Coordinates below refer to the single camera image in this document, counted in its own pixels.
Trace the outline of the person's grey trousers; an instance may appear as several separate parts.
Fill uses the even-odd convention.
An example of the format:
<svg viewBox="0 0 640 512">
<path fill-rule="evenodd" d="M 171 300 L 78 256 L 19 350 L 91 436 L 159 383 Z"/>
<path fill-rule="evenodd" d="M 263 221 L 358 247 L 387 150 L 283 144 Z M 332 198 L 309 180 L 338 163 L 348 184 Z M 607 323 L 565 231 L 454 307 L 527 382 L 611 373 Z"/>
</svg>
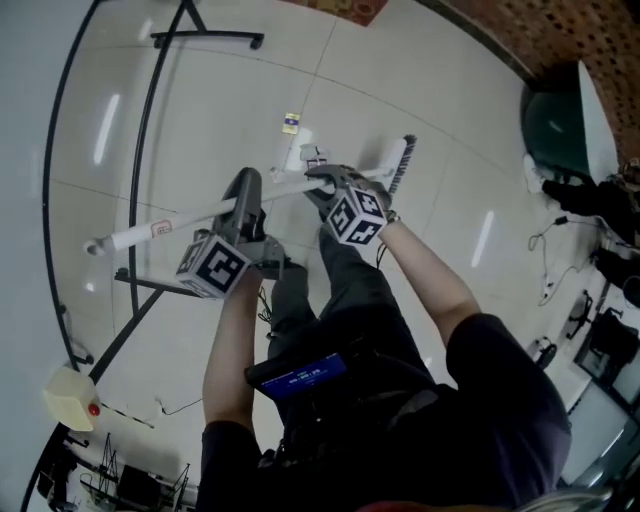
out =
<svg viewBox="0 0 640 512">
<path fill-rule="evenodd" d="M 268 358 L 306 363 L 338 353 L 347 372 L 310 392 L 275 402 L 283 424 L 288 412 L 312 402 L 329 405 L 391 391 L 429 389 L 438 394 L 383 273 L 327 233 L 320 236 L 320 253 L 330 282 L 329 301 L 315 314 L 308 300 L 307 271 L 291 265 L 271 293 Z M 403 418 L 392 432 L 422 429 L 438 405 L 439 396 Z"/>
</svg>

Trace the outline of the person's right forearm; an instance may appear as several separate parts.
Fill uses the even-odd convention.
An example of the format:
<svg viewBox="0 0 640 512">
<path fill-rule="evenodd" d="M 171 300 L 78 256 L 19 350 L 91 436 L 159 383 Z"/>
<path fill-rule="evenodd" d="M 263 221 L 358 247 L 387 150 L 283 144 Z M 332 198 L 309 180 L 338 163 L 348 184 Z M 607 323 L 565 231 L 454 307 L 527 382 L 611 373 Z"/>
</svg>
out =
<svg viewBox="0 0 640 512">
<path fill-rule="evenodd" d="M 466 283 L 404 223 L 387 224 L 379 235 L 448 346 L 456 327 L 480 307 Z"/>
</svg>

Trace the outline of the beige box with red button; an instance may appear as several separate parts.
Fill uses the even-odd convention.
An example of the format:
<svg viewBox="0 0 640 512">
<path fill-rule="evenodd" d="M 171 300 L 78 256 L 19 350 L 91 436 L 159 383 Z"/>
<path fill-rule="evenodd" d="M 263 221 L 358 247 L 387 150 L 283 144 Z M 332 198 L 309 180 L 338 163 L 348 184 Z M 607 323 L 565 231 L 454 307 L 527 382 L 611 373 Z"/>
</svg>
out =
<svg viewBox="0 0 640 512">
<path fill-rule="evenodd" d="M 101 413 L 94 382 L 70 367 L 59 368 L 44 389 L 45 402 L 55 420 L 75 432 L 94 430 Z"/>
</svg>

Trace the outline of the black chest-mounted screen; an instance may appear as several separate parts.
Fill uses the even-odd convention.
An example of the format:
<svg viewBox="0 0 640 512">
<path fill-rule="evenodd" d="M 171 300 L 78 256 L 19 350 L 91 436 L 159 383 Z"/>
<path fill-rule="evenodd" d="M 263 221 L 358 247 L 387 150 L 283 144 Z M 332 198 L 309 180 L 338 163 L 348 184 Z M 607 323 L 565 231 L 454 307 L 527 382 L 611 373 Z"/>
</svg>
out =
<svg viewBox="0 0 640 512">
<path fill-rule="evenodd" d="M 248 384 L 275 402 L 307 393 L 342 376 L 347 365 L 338 353 L 311 362 L 269 360 L 245 371 Z"/>
</svg>

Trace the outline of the round black white device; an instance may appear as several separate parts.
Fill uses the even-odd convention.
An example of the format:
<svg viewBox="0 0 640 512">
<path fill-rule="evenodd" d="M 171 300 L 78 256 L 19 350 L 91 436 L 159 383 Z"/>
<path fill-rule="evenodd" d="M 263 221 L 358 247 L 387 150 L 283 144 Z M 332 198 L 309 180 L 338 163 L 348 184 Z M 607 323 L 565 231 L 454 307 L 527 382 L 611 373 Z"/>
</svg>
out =
<svg viewBox="0 0 640 512">
<path fill-rule="evenodd" d="M 555 358 L 558 346 L 547 336 L 542 336 L 533 340 L 527 348 L 534 363 L 542 370 L 545 370 Z"/>
</svg>

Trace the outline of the red patterned cardboard box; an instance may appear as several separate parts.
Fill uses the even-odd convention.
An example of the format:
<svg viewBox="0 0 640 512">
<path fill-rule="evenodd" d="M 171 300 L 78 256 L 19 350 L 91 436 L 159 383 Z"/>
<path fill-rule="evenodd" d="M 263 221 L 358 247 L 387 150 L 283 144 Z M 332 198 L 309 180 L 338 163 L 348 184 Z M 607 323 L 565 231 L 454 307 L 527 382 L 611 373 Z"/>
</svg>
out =
<svg viewBox="0 0 640 512">
<path fill-rule="evenodd" d="M 300 0 L 301 4 L 368 27 L 389 0 Z"/>
</svg>

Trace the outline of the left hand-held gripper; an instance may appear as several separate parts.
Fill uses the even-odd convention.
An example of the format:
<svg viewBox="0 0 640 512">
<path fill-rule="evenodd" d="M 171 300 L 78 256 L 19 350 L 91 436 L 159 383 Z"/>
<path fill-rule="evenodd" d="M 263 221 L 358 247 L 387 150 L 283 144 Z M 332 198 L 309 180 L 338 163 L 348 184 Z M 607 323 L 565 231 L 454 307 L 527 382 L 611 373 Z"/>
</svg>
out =
<svg viewBox="0 0 640 512">
<path fill-rule="evenodd" d="M 261 193 L 260 173 L 242 168 L 223 196 L 234 205 L 218 216 L 219 234 L 205 229 L 194 233 L 176 271 L 178 282 L 202 298 L 226 299 L 251 266 L 265 279 L 282 278 L 286 255 L 282 245 L 265 234 Z"/>
</svg>

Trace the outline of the white broom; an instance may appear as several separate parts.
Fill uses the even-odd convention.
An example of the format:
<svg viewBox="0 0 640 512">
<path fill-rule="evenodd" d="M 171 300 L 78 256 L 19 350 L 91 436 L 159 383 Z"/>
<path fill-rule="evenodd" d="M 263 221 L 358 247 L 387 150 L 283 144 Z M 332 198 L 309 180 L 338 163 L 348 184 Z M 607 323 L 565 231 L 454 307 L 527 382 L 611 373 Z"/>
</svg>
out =
<svg viewBox="0 0 640 512">
<path fill-rule="evenodd" d="M 361 174 L 365 178 L 372 179 L 374 183 L 382 184 L 385 190 L 393 195 L 408 168 L 415 143 L 416 137 L 414 135 L 406 135 L 402 139 L 396 140 L 390 156 L 385 160 L 385 164 L 376 169 L 361 171 Z M 267 192 L 264 196 L 261 195 L 262 188 L 259 188 L 260 198 L 258 205 L 261 206 L 264 202 L 274 201 L 282 197 L 324 190 L 329 183 L 330 180 L 328 178 L 307 178 L 305 181 L 282 182 L 276 189 Z M 196 222 L 213 219 L 216 216 L 232 212 L 236 203 L 236 198 L 223 199 L 220 202 L 192 212 L 176 214 L 166 219 L 133 226 L 103 238 L 93 238 L 84 243 L 83 250 L 92 256 L 103 256 L 128 249 Z"/>
</svg>

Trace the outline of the yellow black striped tape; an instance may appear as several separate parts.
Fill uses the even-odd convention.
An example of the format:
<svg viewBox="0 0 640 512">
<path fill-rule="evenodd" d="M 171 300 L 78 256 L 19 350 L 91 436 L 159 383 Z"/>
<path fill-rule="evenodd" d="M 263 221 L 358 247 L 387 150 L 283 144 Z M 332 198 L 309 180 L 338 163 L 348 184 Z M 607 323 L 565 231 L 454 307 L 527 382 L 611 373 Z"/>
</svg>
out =
<svg viewBox="0 0 640 512">
<path fill-rule="evenodd" d="M 130 420 L 130 421 L 133 421 L 133 422 L 135 422 L 137 424 L 143 425 L 143 426 L 145 426 L 145 427 L 147 427 L 149 429 L 155 429 L 155 425 L 152 424 L 150 422 L 150 420 L 145 420 L 145 419 L 141 419 L 141 418 L 138 418 L 136 416 L 130 415 L 130 414 L 125 413 L 125 412 L 123 412 L 123 411 L 121 411 L 121 410 L 119 410 L 117 408 L 108 406 L 106 403 L 101 403 L 101 408 L 109 410 L 111 412 L 114 412 L 117 415 L 119 415 L 119 416 L 121 416 L 121 417 L 123 417 L 123 418 L 125 418 L 127 420 Z"/>
</svg>

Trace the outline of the person's left forearm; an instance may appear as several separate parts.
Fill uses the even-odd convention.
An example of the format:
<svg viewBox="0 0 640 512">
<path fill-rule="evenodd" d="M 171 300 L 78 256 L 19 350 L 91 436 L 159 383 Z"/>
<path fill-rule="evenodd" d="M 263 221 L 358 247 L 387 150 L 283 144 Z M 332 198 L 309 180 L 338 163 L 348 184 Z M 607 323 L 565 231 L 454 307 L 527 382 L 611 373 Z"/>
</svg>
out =
<svg viewBox="0 0 640 512">
<path fill-rule="evenodd" d="M 224 301 L 202 384 L 207 424 L 228 421 L 254 430 L 254 390 L 245 370 L 254 364 L 261 284 L 261 275 L 249 269 Z"/>
</svg>

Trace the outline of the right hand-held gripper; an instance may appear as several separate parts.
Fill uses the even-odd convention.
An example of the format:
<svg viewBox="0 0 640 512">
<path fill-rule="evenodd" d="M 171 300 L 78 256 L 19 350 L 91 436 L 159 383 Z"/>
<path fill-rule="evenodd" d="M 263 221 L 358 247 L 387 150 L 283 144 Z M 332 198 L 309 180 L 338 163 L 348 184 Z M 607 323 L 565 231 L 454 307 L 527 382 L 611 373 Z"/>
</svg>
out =
<svg viewBox="0 0 640 512">
<path fill-rule="evenodd" d="M 341 164 L 315 166 L 304 175 L 338 185 L 336 202 L 334 192 L 322 189 L 306 191 L 304 195 L 318 209 L 320 219 L 327 221 L 339 243 L 366 246 L 387 225 L 391 197 L 382 183 Z"/>
</svg>

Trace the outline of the white panel on wheeled stand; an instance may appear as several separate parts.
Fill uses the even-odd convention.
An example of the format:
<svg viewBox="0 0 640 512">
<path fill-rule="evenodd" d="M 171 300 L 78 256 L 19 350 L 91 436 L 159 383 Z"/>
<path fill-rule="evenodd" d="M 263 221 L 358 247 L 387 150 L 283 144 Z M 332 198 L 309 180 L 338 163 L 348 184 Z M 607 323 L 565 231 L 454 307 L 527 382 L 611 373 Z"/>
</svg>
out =
<svg viewBox="0 0 640 512">
<path fill-rule="evenodd" d="M 66 358 L 41 212 L 46 135 L 88 0 L 0 1 L 0 512 L 26 508 L 58 446 L 41 387 Z"/>
</svg>

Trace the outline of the grey chest harness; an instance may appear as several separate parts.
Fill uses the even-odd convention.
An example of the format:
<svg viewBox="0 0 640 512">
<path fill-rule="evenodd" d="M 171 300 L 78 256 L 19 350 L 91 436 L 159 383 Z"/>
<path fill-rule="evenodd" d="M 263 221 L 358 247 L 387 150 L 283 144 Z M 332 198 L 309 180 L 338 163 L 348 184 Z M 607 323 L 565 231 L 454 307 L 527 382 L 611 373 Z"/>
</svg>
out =
<svg viewBox="0 0 640 512">
<path fill-rule="evenodd" d="M 309 404 L 287 413 L 279 445 L 261 456 L 261 469 L 306 467 L 371 451 L 401 420 L 432 405 L 438 394 L 391 391 L 350 402 Z"/>
</svg>

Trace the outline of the person's dark shirt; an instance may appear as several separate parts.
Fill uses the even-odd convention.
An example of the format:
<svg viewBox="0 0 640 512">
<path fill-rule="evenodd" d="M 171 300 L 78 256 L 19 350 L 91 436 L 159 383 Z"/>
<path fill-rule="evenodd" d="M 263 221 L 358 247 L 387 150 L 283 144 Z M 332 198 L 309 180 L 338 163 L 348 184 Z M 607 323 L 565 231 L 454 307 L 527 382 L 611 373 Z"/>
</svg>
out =
<svg viewBox="0 0 640 512">
<path fill-rule="evenodd" d="M 252 431 L 206 424 L 196 512 L 356 512 L 368 505 L 519 507 L 552 491 L 571 444 L 562 400 L 503 322 L 478 313 L 446 350 L 420 430 L 333 463 L 261 469 Z"/>
</svg>

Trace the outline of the black office chair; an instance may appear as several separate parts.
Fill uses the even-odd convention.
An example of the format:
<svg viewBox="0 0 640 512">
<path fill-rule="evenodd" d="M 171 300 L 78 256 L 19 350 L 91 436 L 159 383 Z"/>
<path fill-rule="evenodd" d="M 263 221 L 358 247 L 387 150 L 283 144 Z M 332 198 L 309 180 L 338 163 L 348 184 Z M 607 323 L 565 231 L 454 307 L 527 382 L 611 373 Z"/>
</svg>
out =
<svg viewBox="0 0 640 512">
<path fill-rule="evenodd" d="M 622 369 L 640 352 L 640 331 L 622 321 L 622 311 L 597 312 L 594 299 L 584 290 L 568 318 L 565 338 L 579 343 L 574 363 L 599 385 L 611 389 Z"/>
</svg>

